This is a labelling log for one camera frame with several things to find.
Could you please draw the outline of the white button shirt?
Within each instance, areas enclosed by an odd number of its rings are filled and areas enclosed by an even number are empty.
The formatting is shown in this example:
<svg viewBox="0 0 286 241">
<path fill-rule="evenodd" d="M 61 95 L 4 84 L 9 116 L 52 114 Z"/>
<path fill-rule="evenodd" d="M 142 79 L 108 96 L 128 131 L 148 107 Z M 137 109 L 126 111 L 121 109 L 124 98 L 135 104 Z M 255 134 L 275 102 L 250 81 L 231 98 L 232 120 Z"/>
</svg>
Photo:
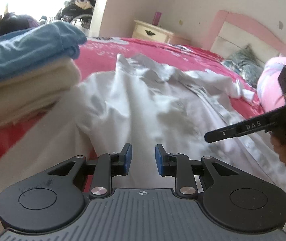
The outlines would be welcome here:
<svg viewBox="0 0 286 241">
<path fill-rule="evenodd" d="M 286 167 L 264 132 L 208 144 L 206 132 L 238 123 L 230 99 L 253 94 L 230 77 L 159 64 L 144 55 L 118 55 L 114 71 L 97 72 L 64 94 L 2 158 L 0 192 L 76 155 L 118 152 L 132 145 L 129 175 L 117 187 L 172 187 L 160 177 L 155 145 L 192 159 L 210 155 L 274 183 L 286 192 Z"/>
</svg>

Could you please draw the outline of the pink quilted comforter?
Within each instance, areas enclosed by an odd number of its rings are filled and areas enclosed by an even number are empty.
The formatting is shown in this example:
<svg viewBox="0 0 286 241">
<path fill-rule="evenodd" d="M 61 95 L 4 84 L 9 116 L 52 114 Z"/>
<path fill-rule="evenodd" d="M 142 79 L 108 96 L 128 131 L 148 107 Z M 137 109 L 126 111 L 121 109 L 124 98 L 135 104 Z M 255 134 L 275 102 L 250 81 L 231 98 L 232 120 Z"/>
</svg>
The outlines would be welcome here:
<svg viewBox="0 0 286 241">
<path fill-rule="evenodd" d="M 272 111 L 285 104 L 278 77 L 286 65 L 286 57 L 273 57 L 265 64 L 257 83 L 257 95 L 264 112 Z"/>
</svg>

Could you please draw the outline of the green patterned pillow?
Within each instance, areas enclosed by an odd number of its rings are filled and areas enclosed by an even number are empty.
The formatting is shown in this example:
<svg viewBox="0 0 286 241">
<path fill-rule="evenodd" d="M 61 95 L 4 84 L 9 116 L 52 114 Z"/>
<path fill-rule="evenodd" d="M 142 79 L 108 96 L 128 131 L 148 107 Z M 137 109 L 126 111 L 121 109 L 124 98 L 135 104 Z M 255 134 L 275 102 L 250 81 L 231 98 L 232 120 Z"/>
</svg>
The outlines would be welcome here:
<svg viewBox="0 0 286 241">
<path fill-rule="evenodd" d="M 241 76 L 246 83 L 256 89 L 263 72 L 250 44 L 232 53 L 221 64 Z"/>
</svg>

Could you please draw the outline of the pink white headboard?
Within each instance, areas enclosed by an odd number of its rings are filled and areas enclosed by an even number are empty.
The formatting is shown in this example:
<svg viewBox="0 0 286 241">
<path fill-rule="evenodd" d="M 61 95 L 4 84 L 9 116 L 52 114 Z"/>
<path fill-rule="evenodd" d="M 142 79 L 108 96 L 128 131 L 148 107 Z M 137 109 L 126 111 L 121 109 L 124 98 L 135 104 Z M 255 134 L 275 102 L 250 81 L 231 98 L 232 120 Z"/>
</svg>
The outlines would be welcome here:
<svg viewBox="0 0 286 241">
<path fill-rule="evenodd" d="M 233 12 L 220 10 L 216 13 L 202 48 L 226 58 L 250 45 L 259 64 L 276 56 L 286 57 L 286 44 L 255 19 Z"/>
</svg>

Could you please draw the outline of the pink floral bed blanket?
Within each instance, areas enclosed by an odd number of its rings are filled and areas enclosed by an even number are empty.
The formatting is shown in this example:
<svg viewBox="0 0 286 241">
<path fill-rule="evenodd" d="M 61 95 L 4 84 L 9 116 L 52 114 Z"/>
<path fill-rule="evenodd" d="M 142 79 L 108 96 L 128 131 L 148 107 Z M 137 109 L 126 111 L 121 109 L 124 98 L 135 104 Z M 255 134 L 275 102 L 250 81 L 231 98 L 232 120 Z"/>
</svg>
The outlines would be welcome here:
<svg viewBox="0 0 286 241">
<path fill-rule="evenodd" d="M 246 89 L 250 88 L 239 75 L 220 64 L 222 57 L 217 54 L 191 46 L 174 46 L 135 38 L 89 39 L 87 43 L 80 46 L 80 55 L 76 60 L 82 79 L 86 79 L 94 72 L 114 70 L 118 54 L 127 58 L 144 54 L 158 63 L 168 64 L 182 71 L 209 69 L 217 74 L 228 76 L 233 81 L 240 81 Z M 0 158 L 50 109 L 51 106 L 48 106 L 34 111 L 17 123 L 0 128 Z"/>
</svg>

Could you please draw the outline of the folded cream garments stack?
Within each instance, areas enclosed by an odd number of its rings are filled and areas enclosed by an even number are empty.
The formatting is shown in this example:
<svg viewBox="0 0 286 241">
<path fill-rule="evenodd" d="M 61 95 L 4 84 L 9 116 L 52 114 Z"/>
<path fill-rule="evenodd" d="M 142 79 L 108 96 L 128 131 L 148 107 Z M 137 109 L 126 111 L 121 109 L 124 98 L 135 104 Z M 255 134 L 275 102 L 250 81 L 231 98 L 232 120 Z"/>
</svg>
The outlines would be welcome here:
<svg viewBox="0 0 286 241">
<path fill-rule="evenodd" d="M 63 57 L 0 81 L 0 127 L 52 105 L 80 80 L 75 62 Z"/>
</svg>

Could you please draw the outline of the cream wooden nightstand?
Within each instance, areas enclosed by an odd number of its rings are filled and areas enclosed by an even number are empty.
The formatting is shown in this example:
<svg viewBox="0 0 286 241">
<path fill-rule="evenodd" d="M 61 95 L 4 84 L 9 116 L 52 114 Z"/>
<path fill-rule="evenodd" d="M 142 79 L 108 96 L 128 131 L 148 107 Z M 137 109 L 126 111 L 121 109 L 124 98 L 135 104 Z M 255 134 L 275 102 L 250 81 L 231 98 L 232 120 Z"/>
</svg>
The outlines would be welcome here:
<svg viewBox="0 0 286 241">
<path fill-rule="evenodd" d="M 190 45 L 188 38 L 168 31 L 166 29 L 157 27 L 155 25 L 135 20 L 135 27 L 132 33 L 132 38 L 148 41 L 162 42 L 172 45 Z"/>
</svg>

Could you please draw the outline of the folded light blue garment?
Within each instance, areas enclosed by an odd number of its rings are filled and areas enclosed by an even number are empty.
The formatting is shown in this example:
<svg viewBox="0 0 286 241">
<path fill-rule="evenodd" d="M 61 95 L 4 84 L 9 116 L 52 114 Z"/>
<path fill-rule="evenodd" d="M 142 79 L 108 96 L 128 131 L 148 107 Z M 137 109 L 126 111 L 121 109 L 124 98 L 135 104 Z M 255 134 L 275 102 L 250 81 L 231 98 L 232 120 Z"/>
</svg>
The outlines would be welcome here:
<svg viewBox="0 0 286 241">
<path fill-rule="evenodd" d="M 87 42 L 76 26 L 55 21 L 0 37 L 0 81 L 36 70 L 62 57 L 77 59 Z"/>
</svg>

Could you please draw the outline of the dark purple bag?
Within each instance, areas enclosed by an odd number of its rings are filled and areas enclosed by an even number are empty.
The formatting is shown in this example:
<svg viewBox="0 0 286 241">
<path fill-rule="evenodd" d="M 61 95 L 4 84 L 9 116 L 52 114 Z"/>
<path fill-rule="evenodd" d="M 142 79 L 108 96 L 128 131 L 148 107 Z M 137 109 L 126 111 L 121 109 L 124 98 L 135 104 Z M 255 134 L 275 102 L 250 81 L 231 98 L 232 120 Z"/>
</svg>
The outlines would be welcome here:
<svg viewBox="0 0 286 241">
<path fill-rule="evenodd" d="M 39 23 L 29 15 L 7 13 L 0 20 L 0 36 L 22 29 L 38 27 Z"/>
</svg>

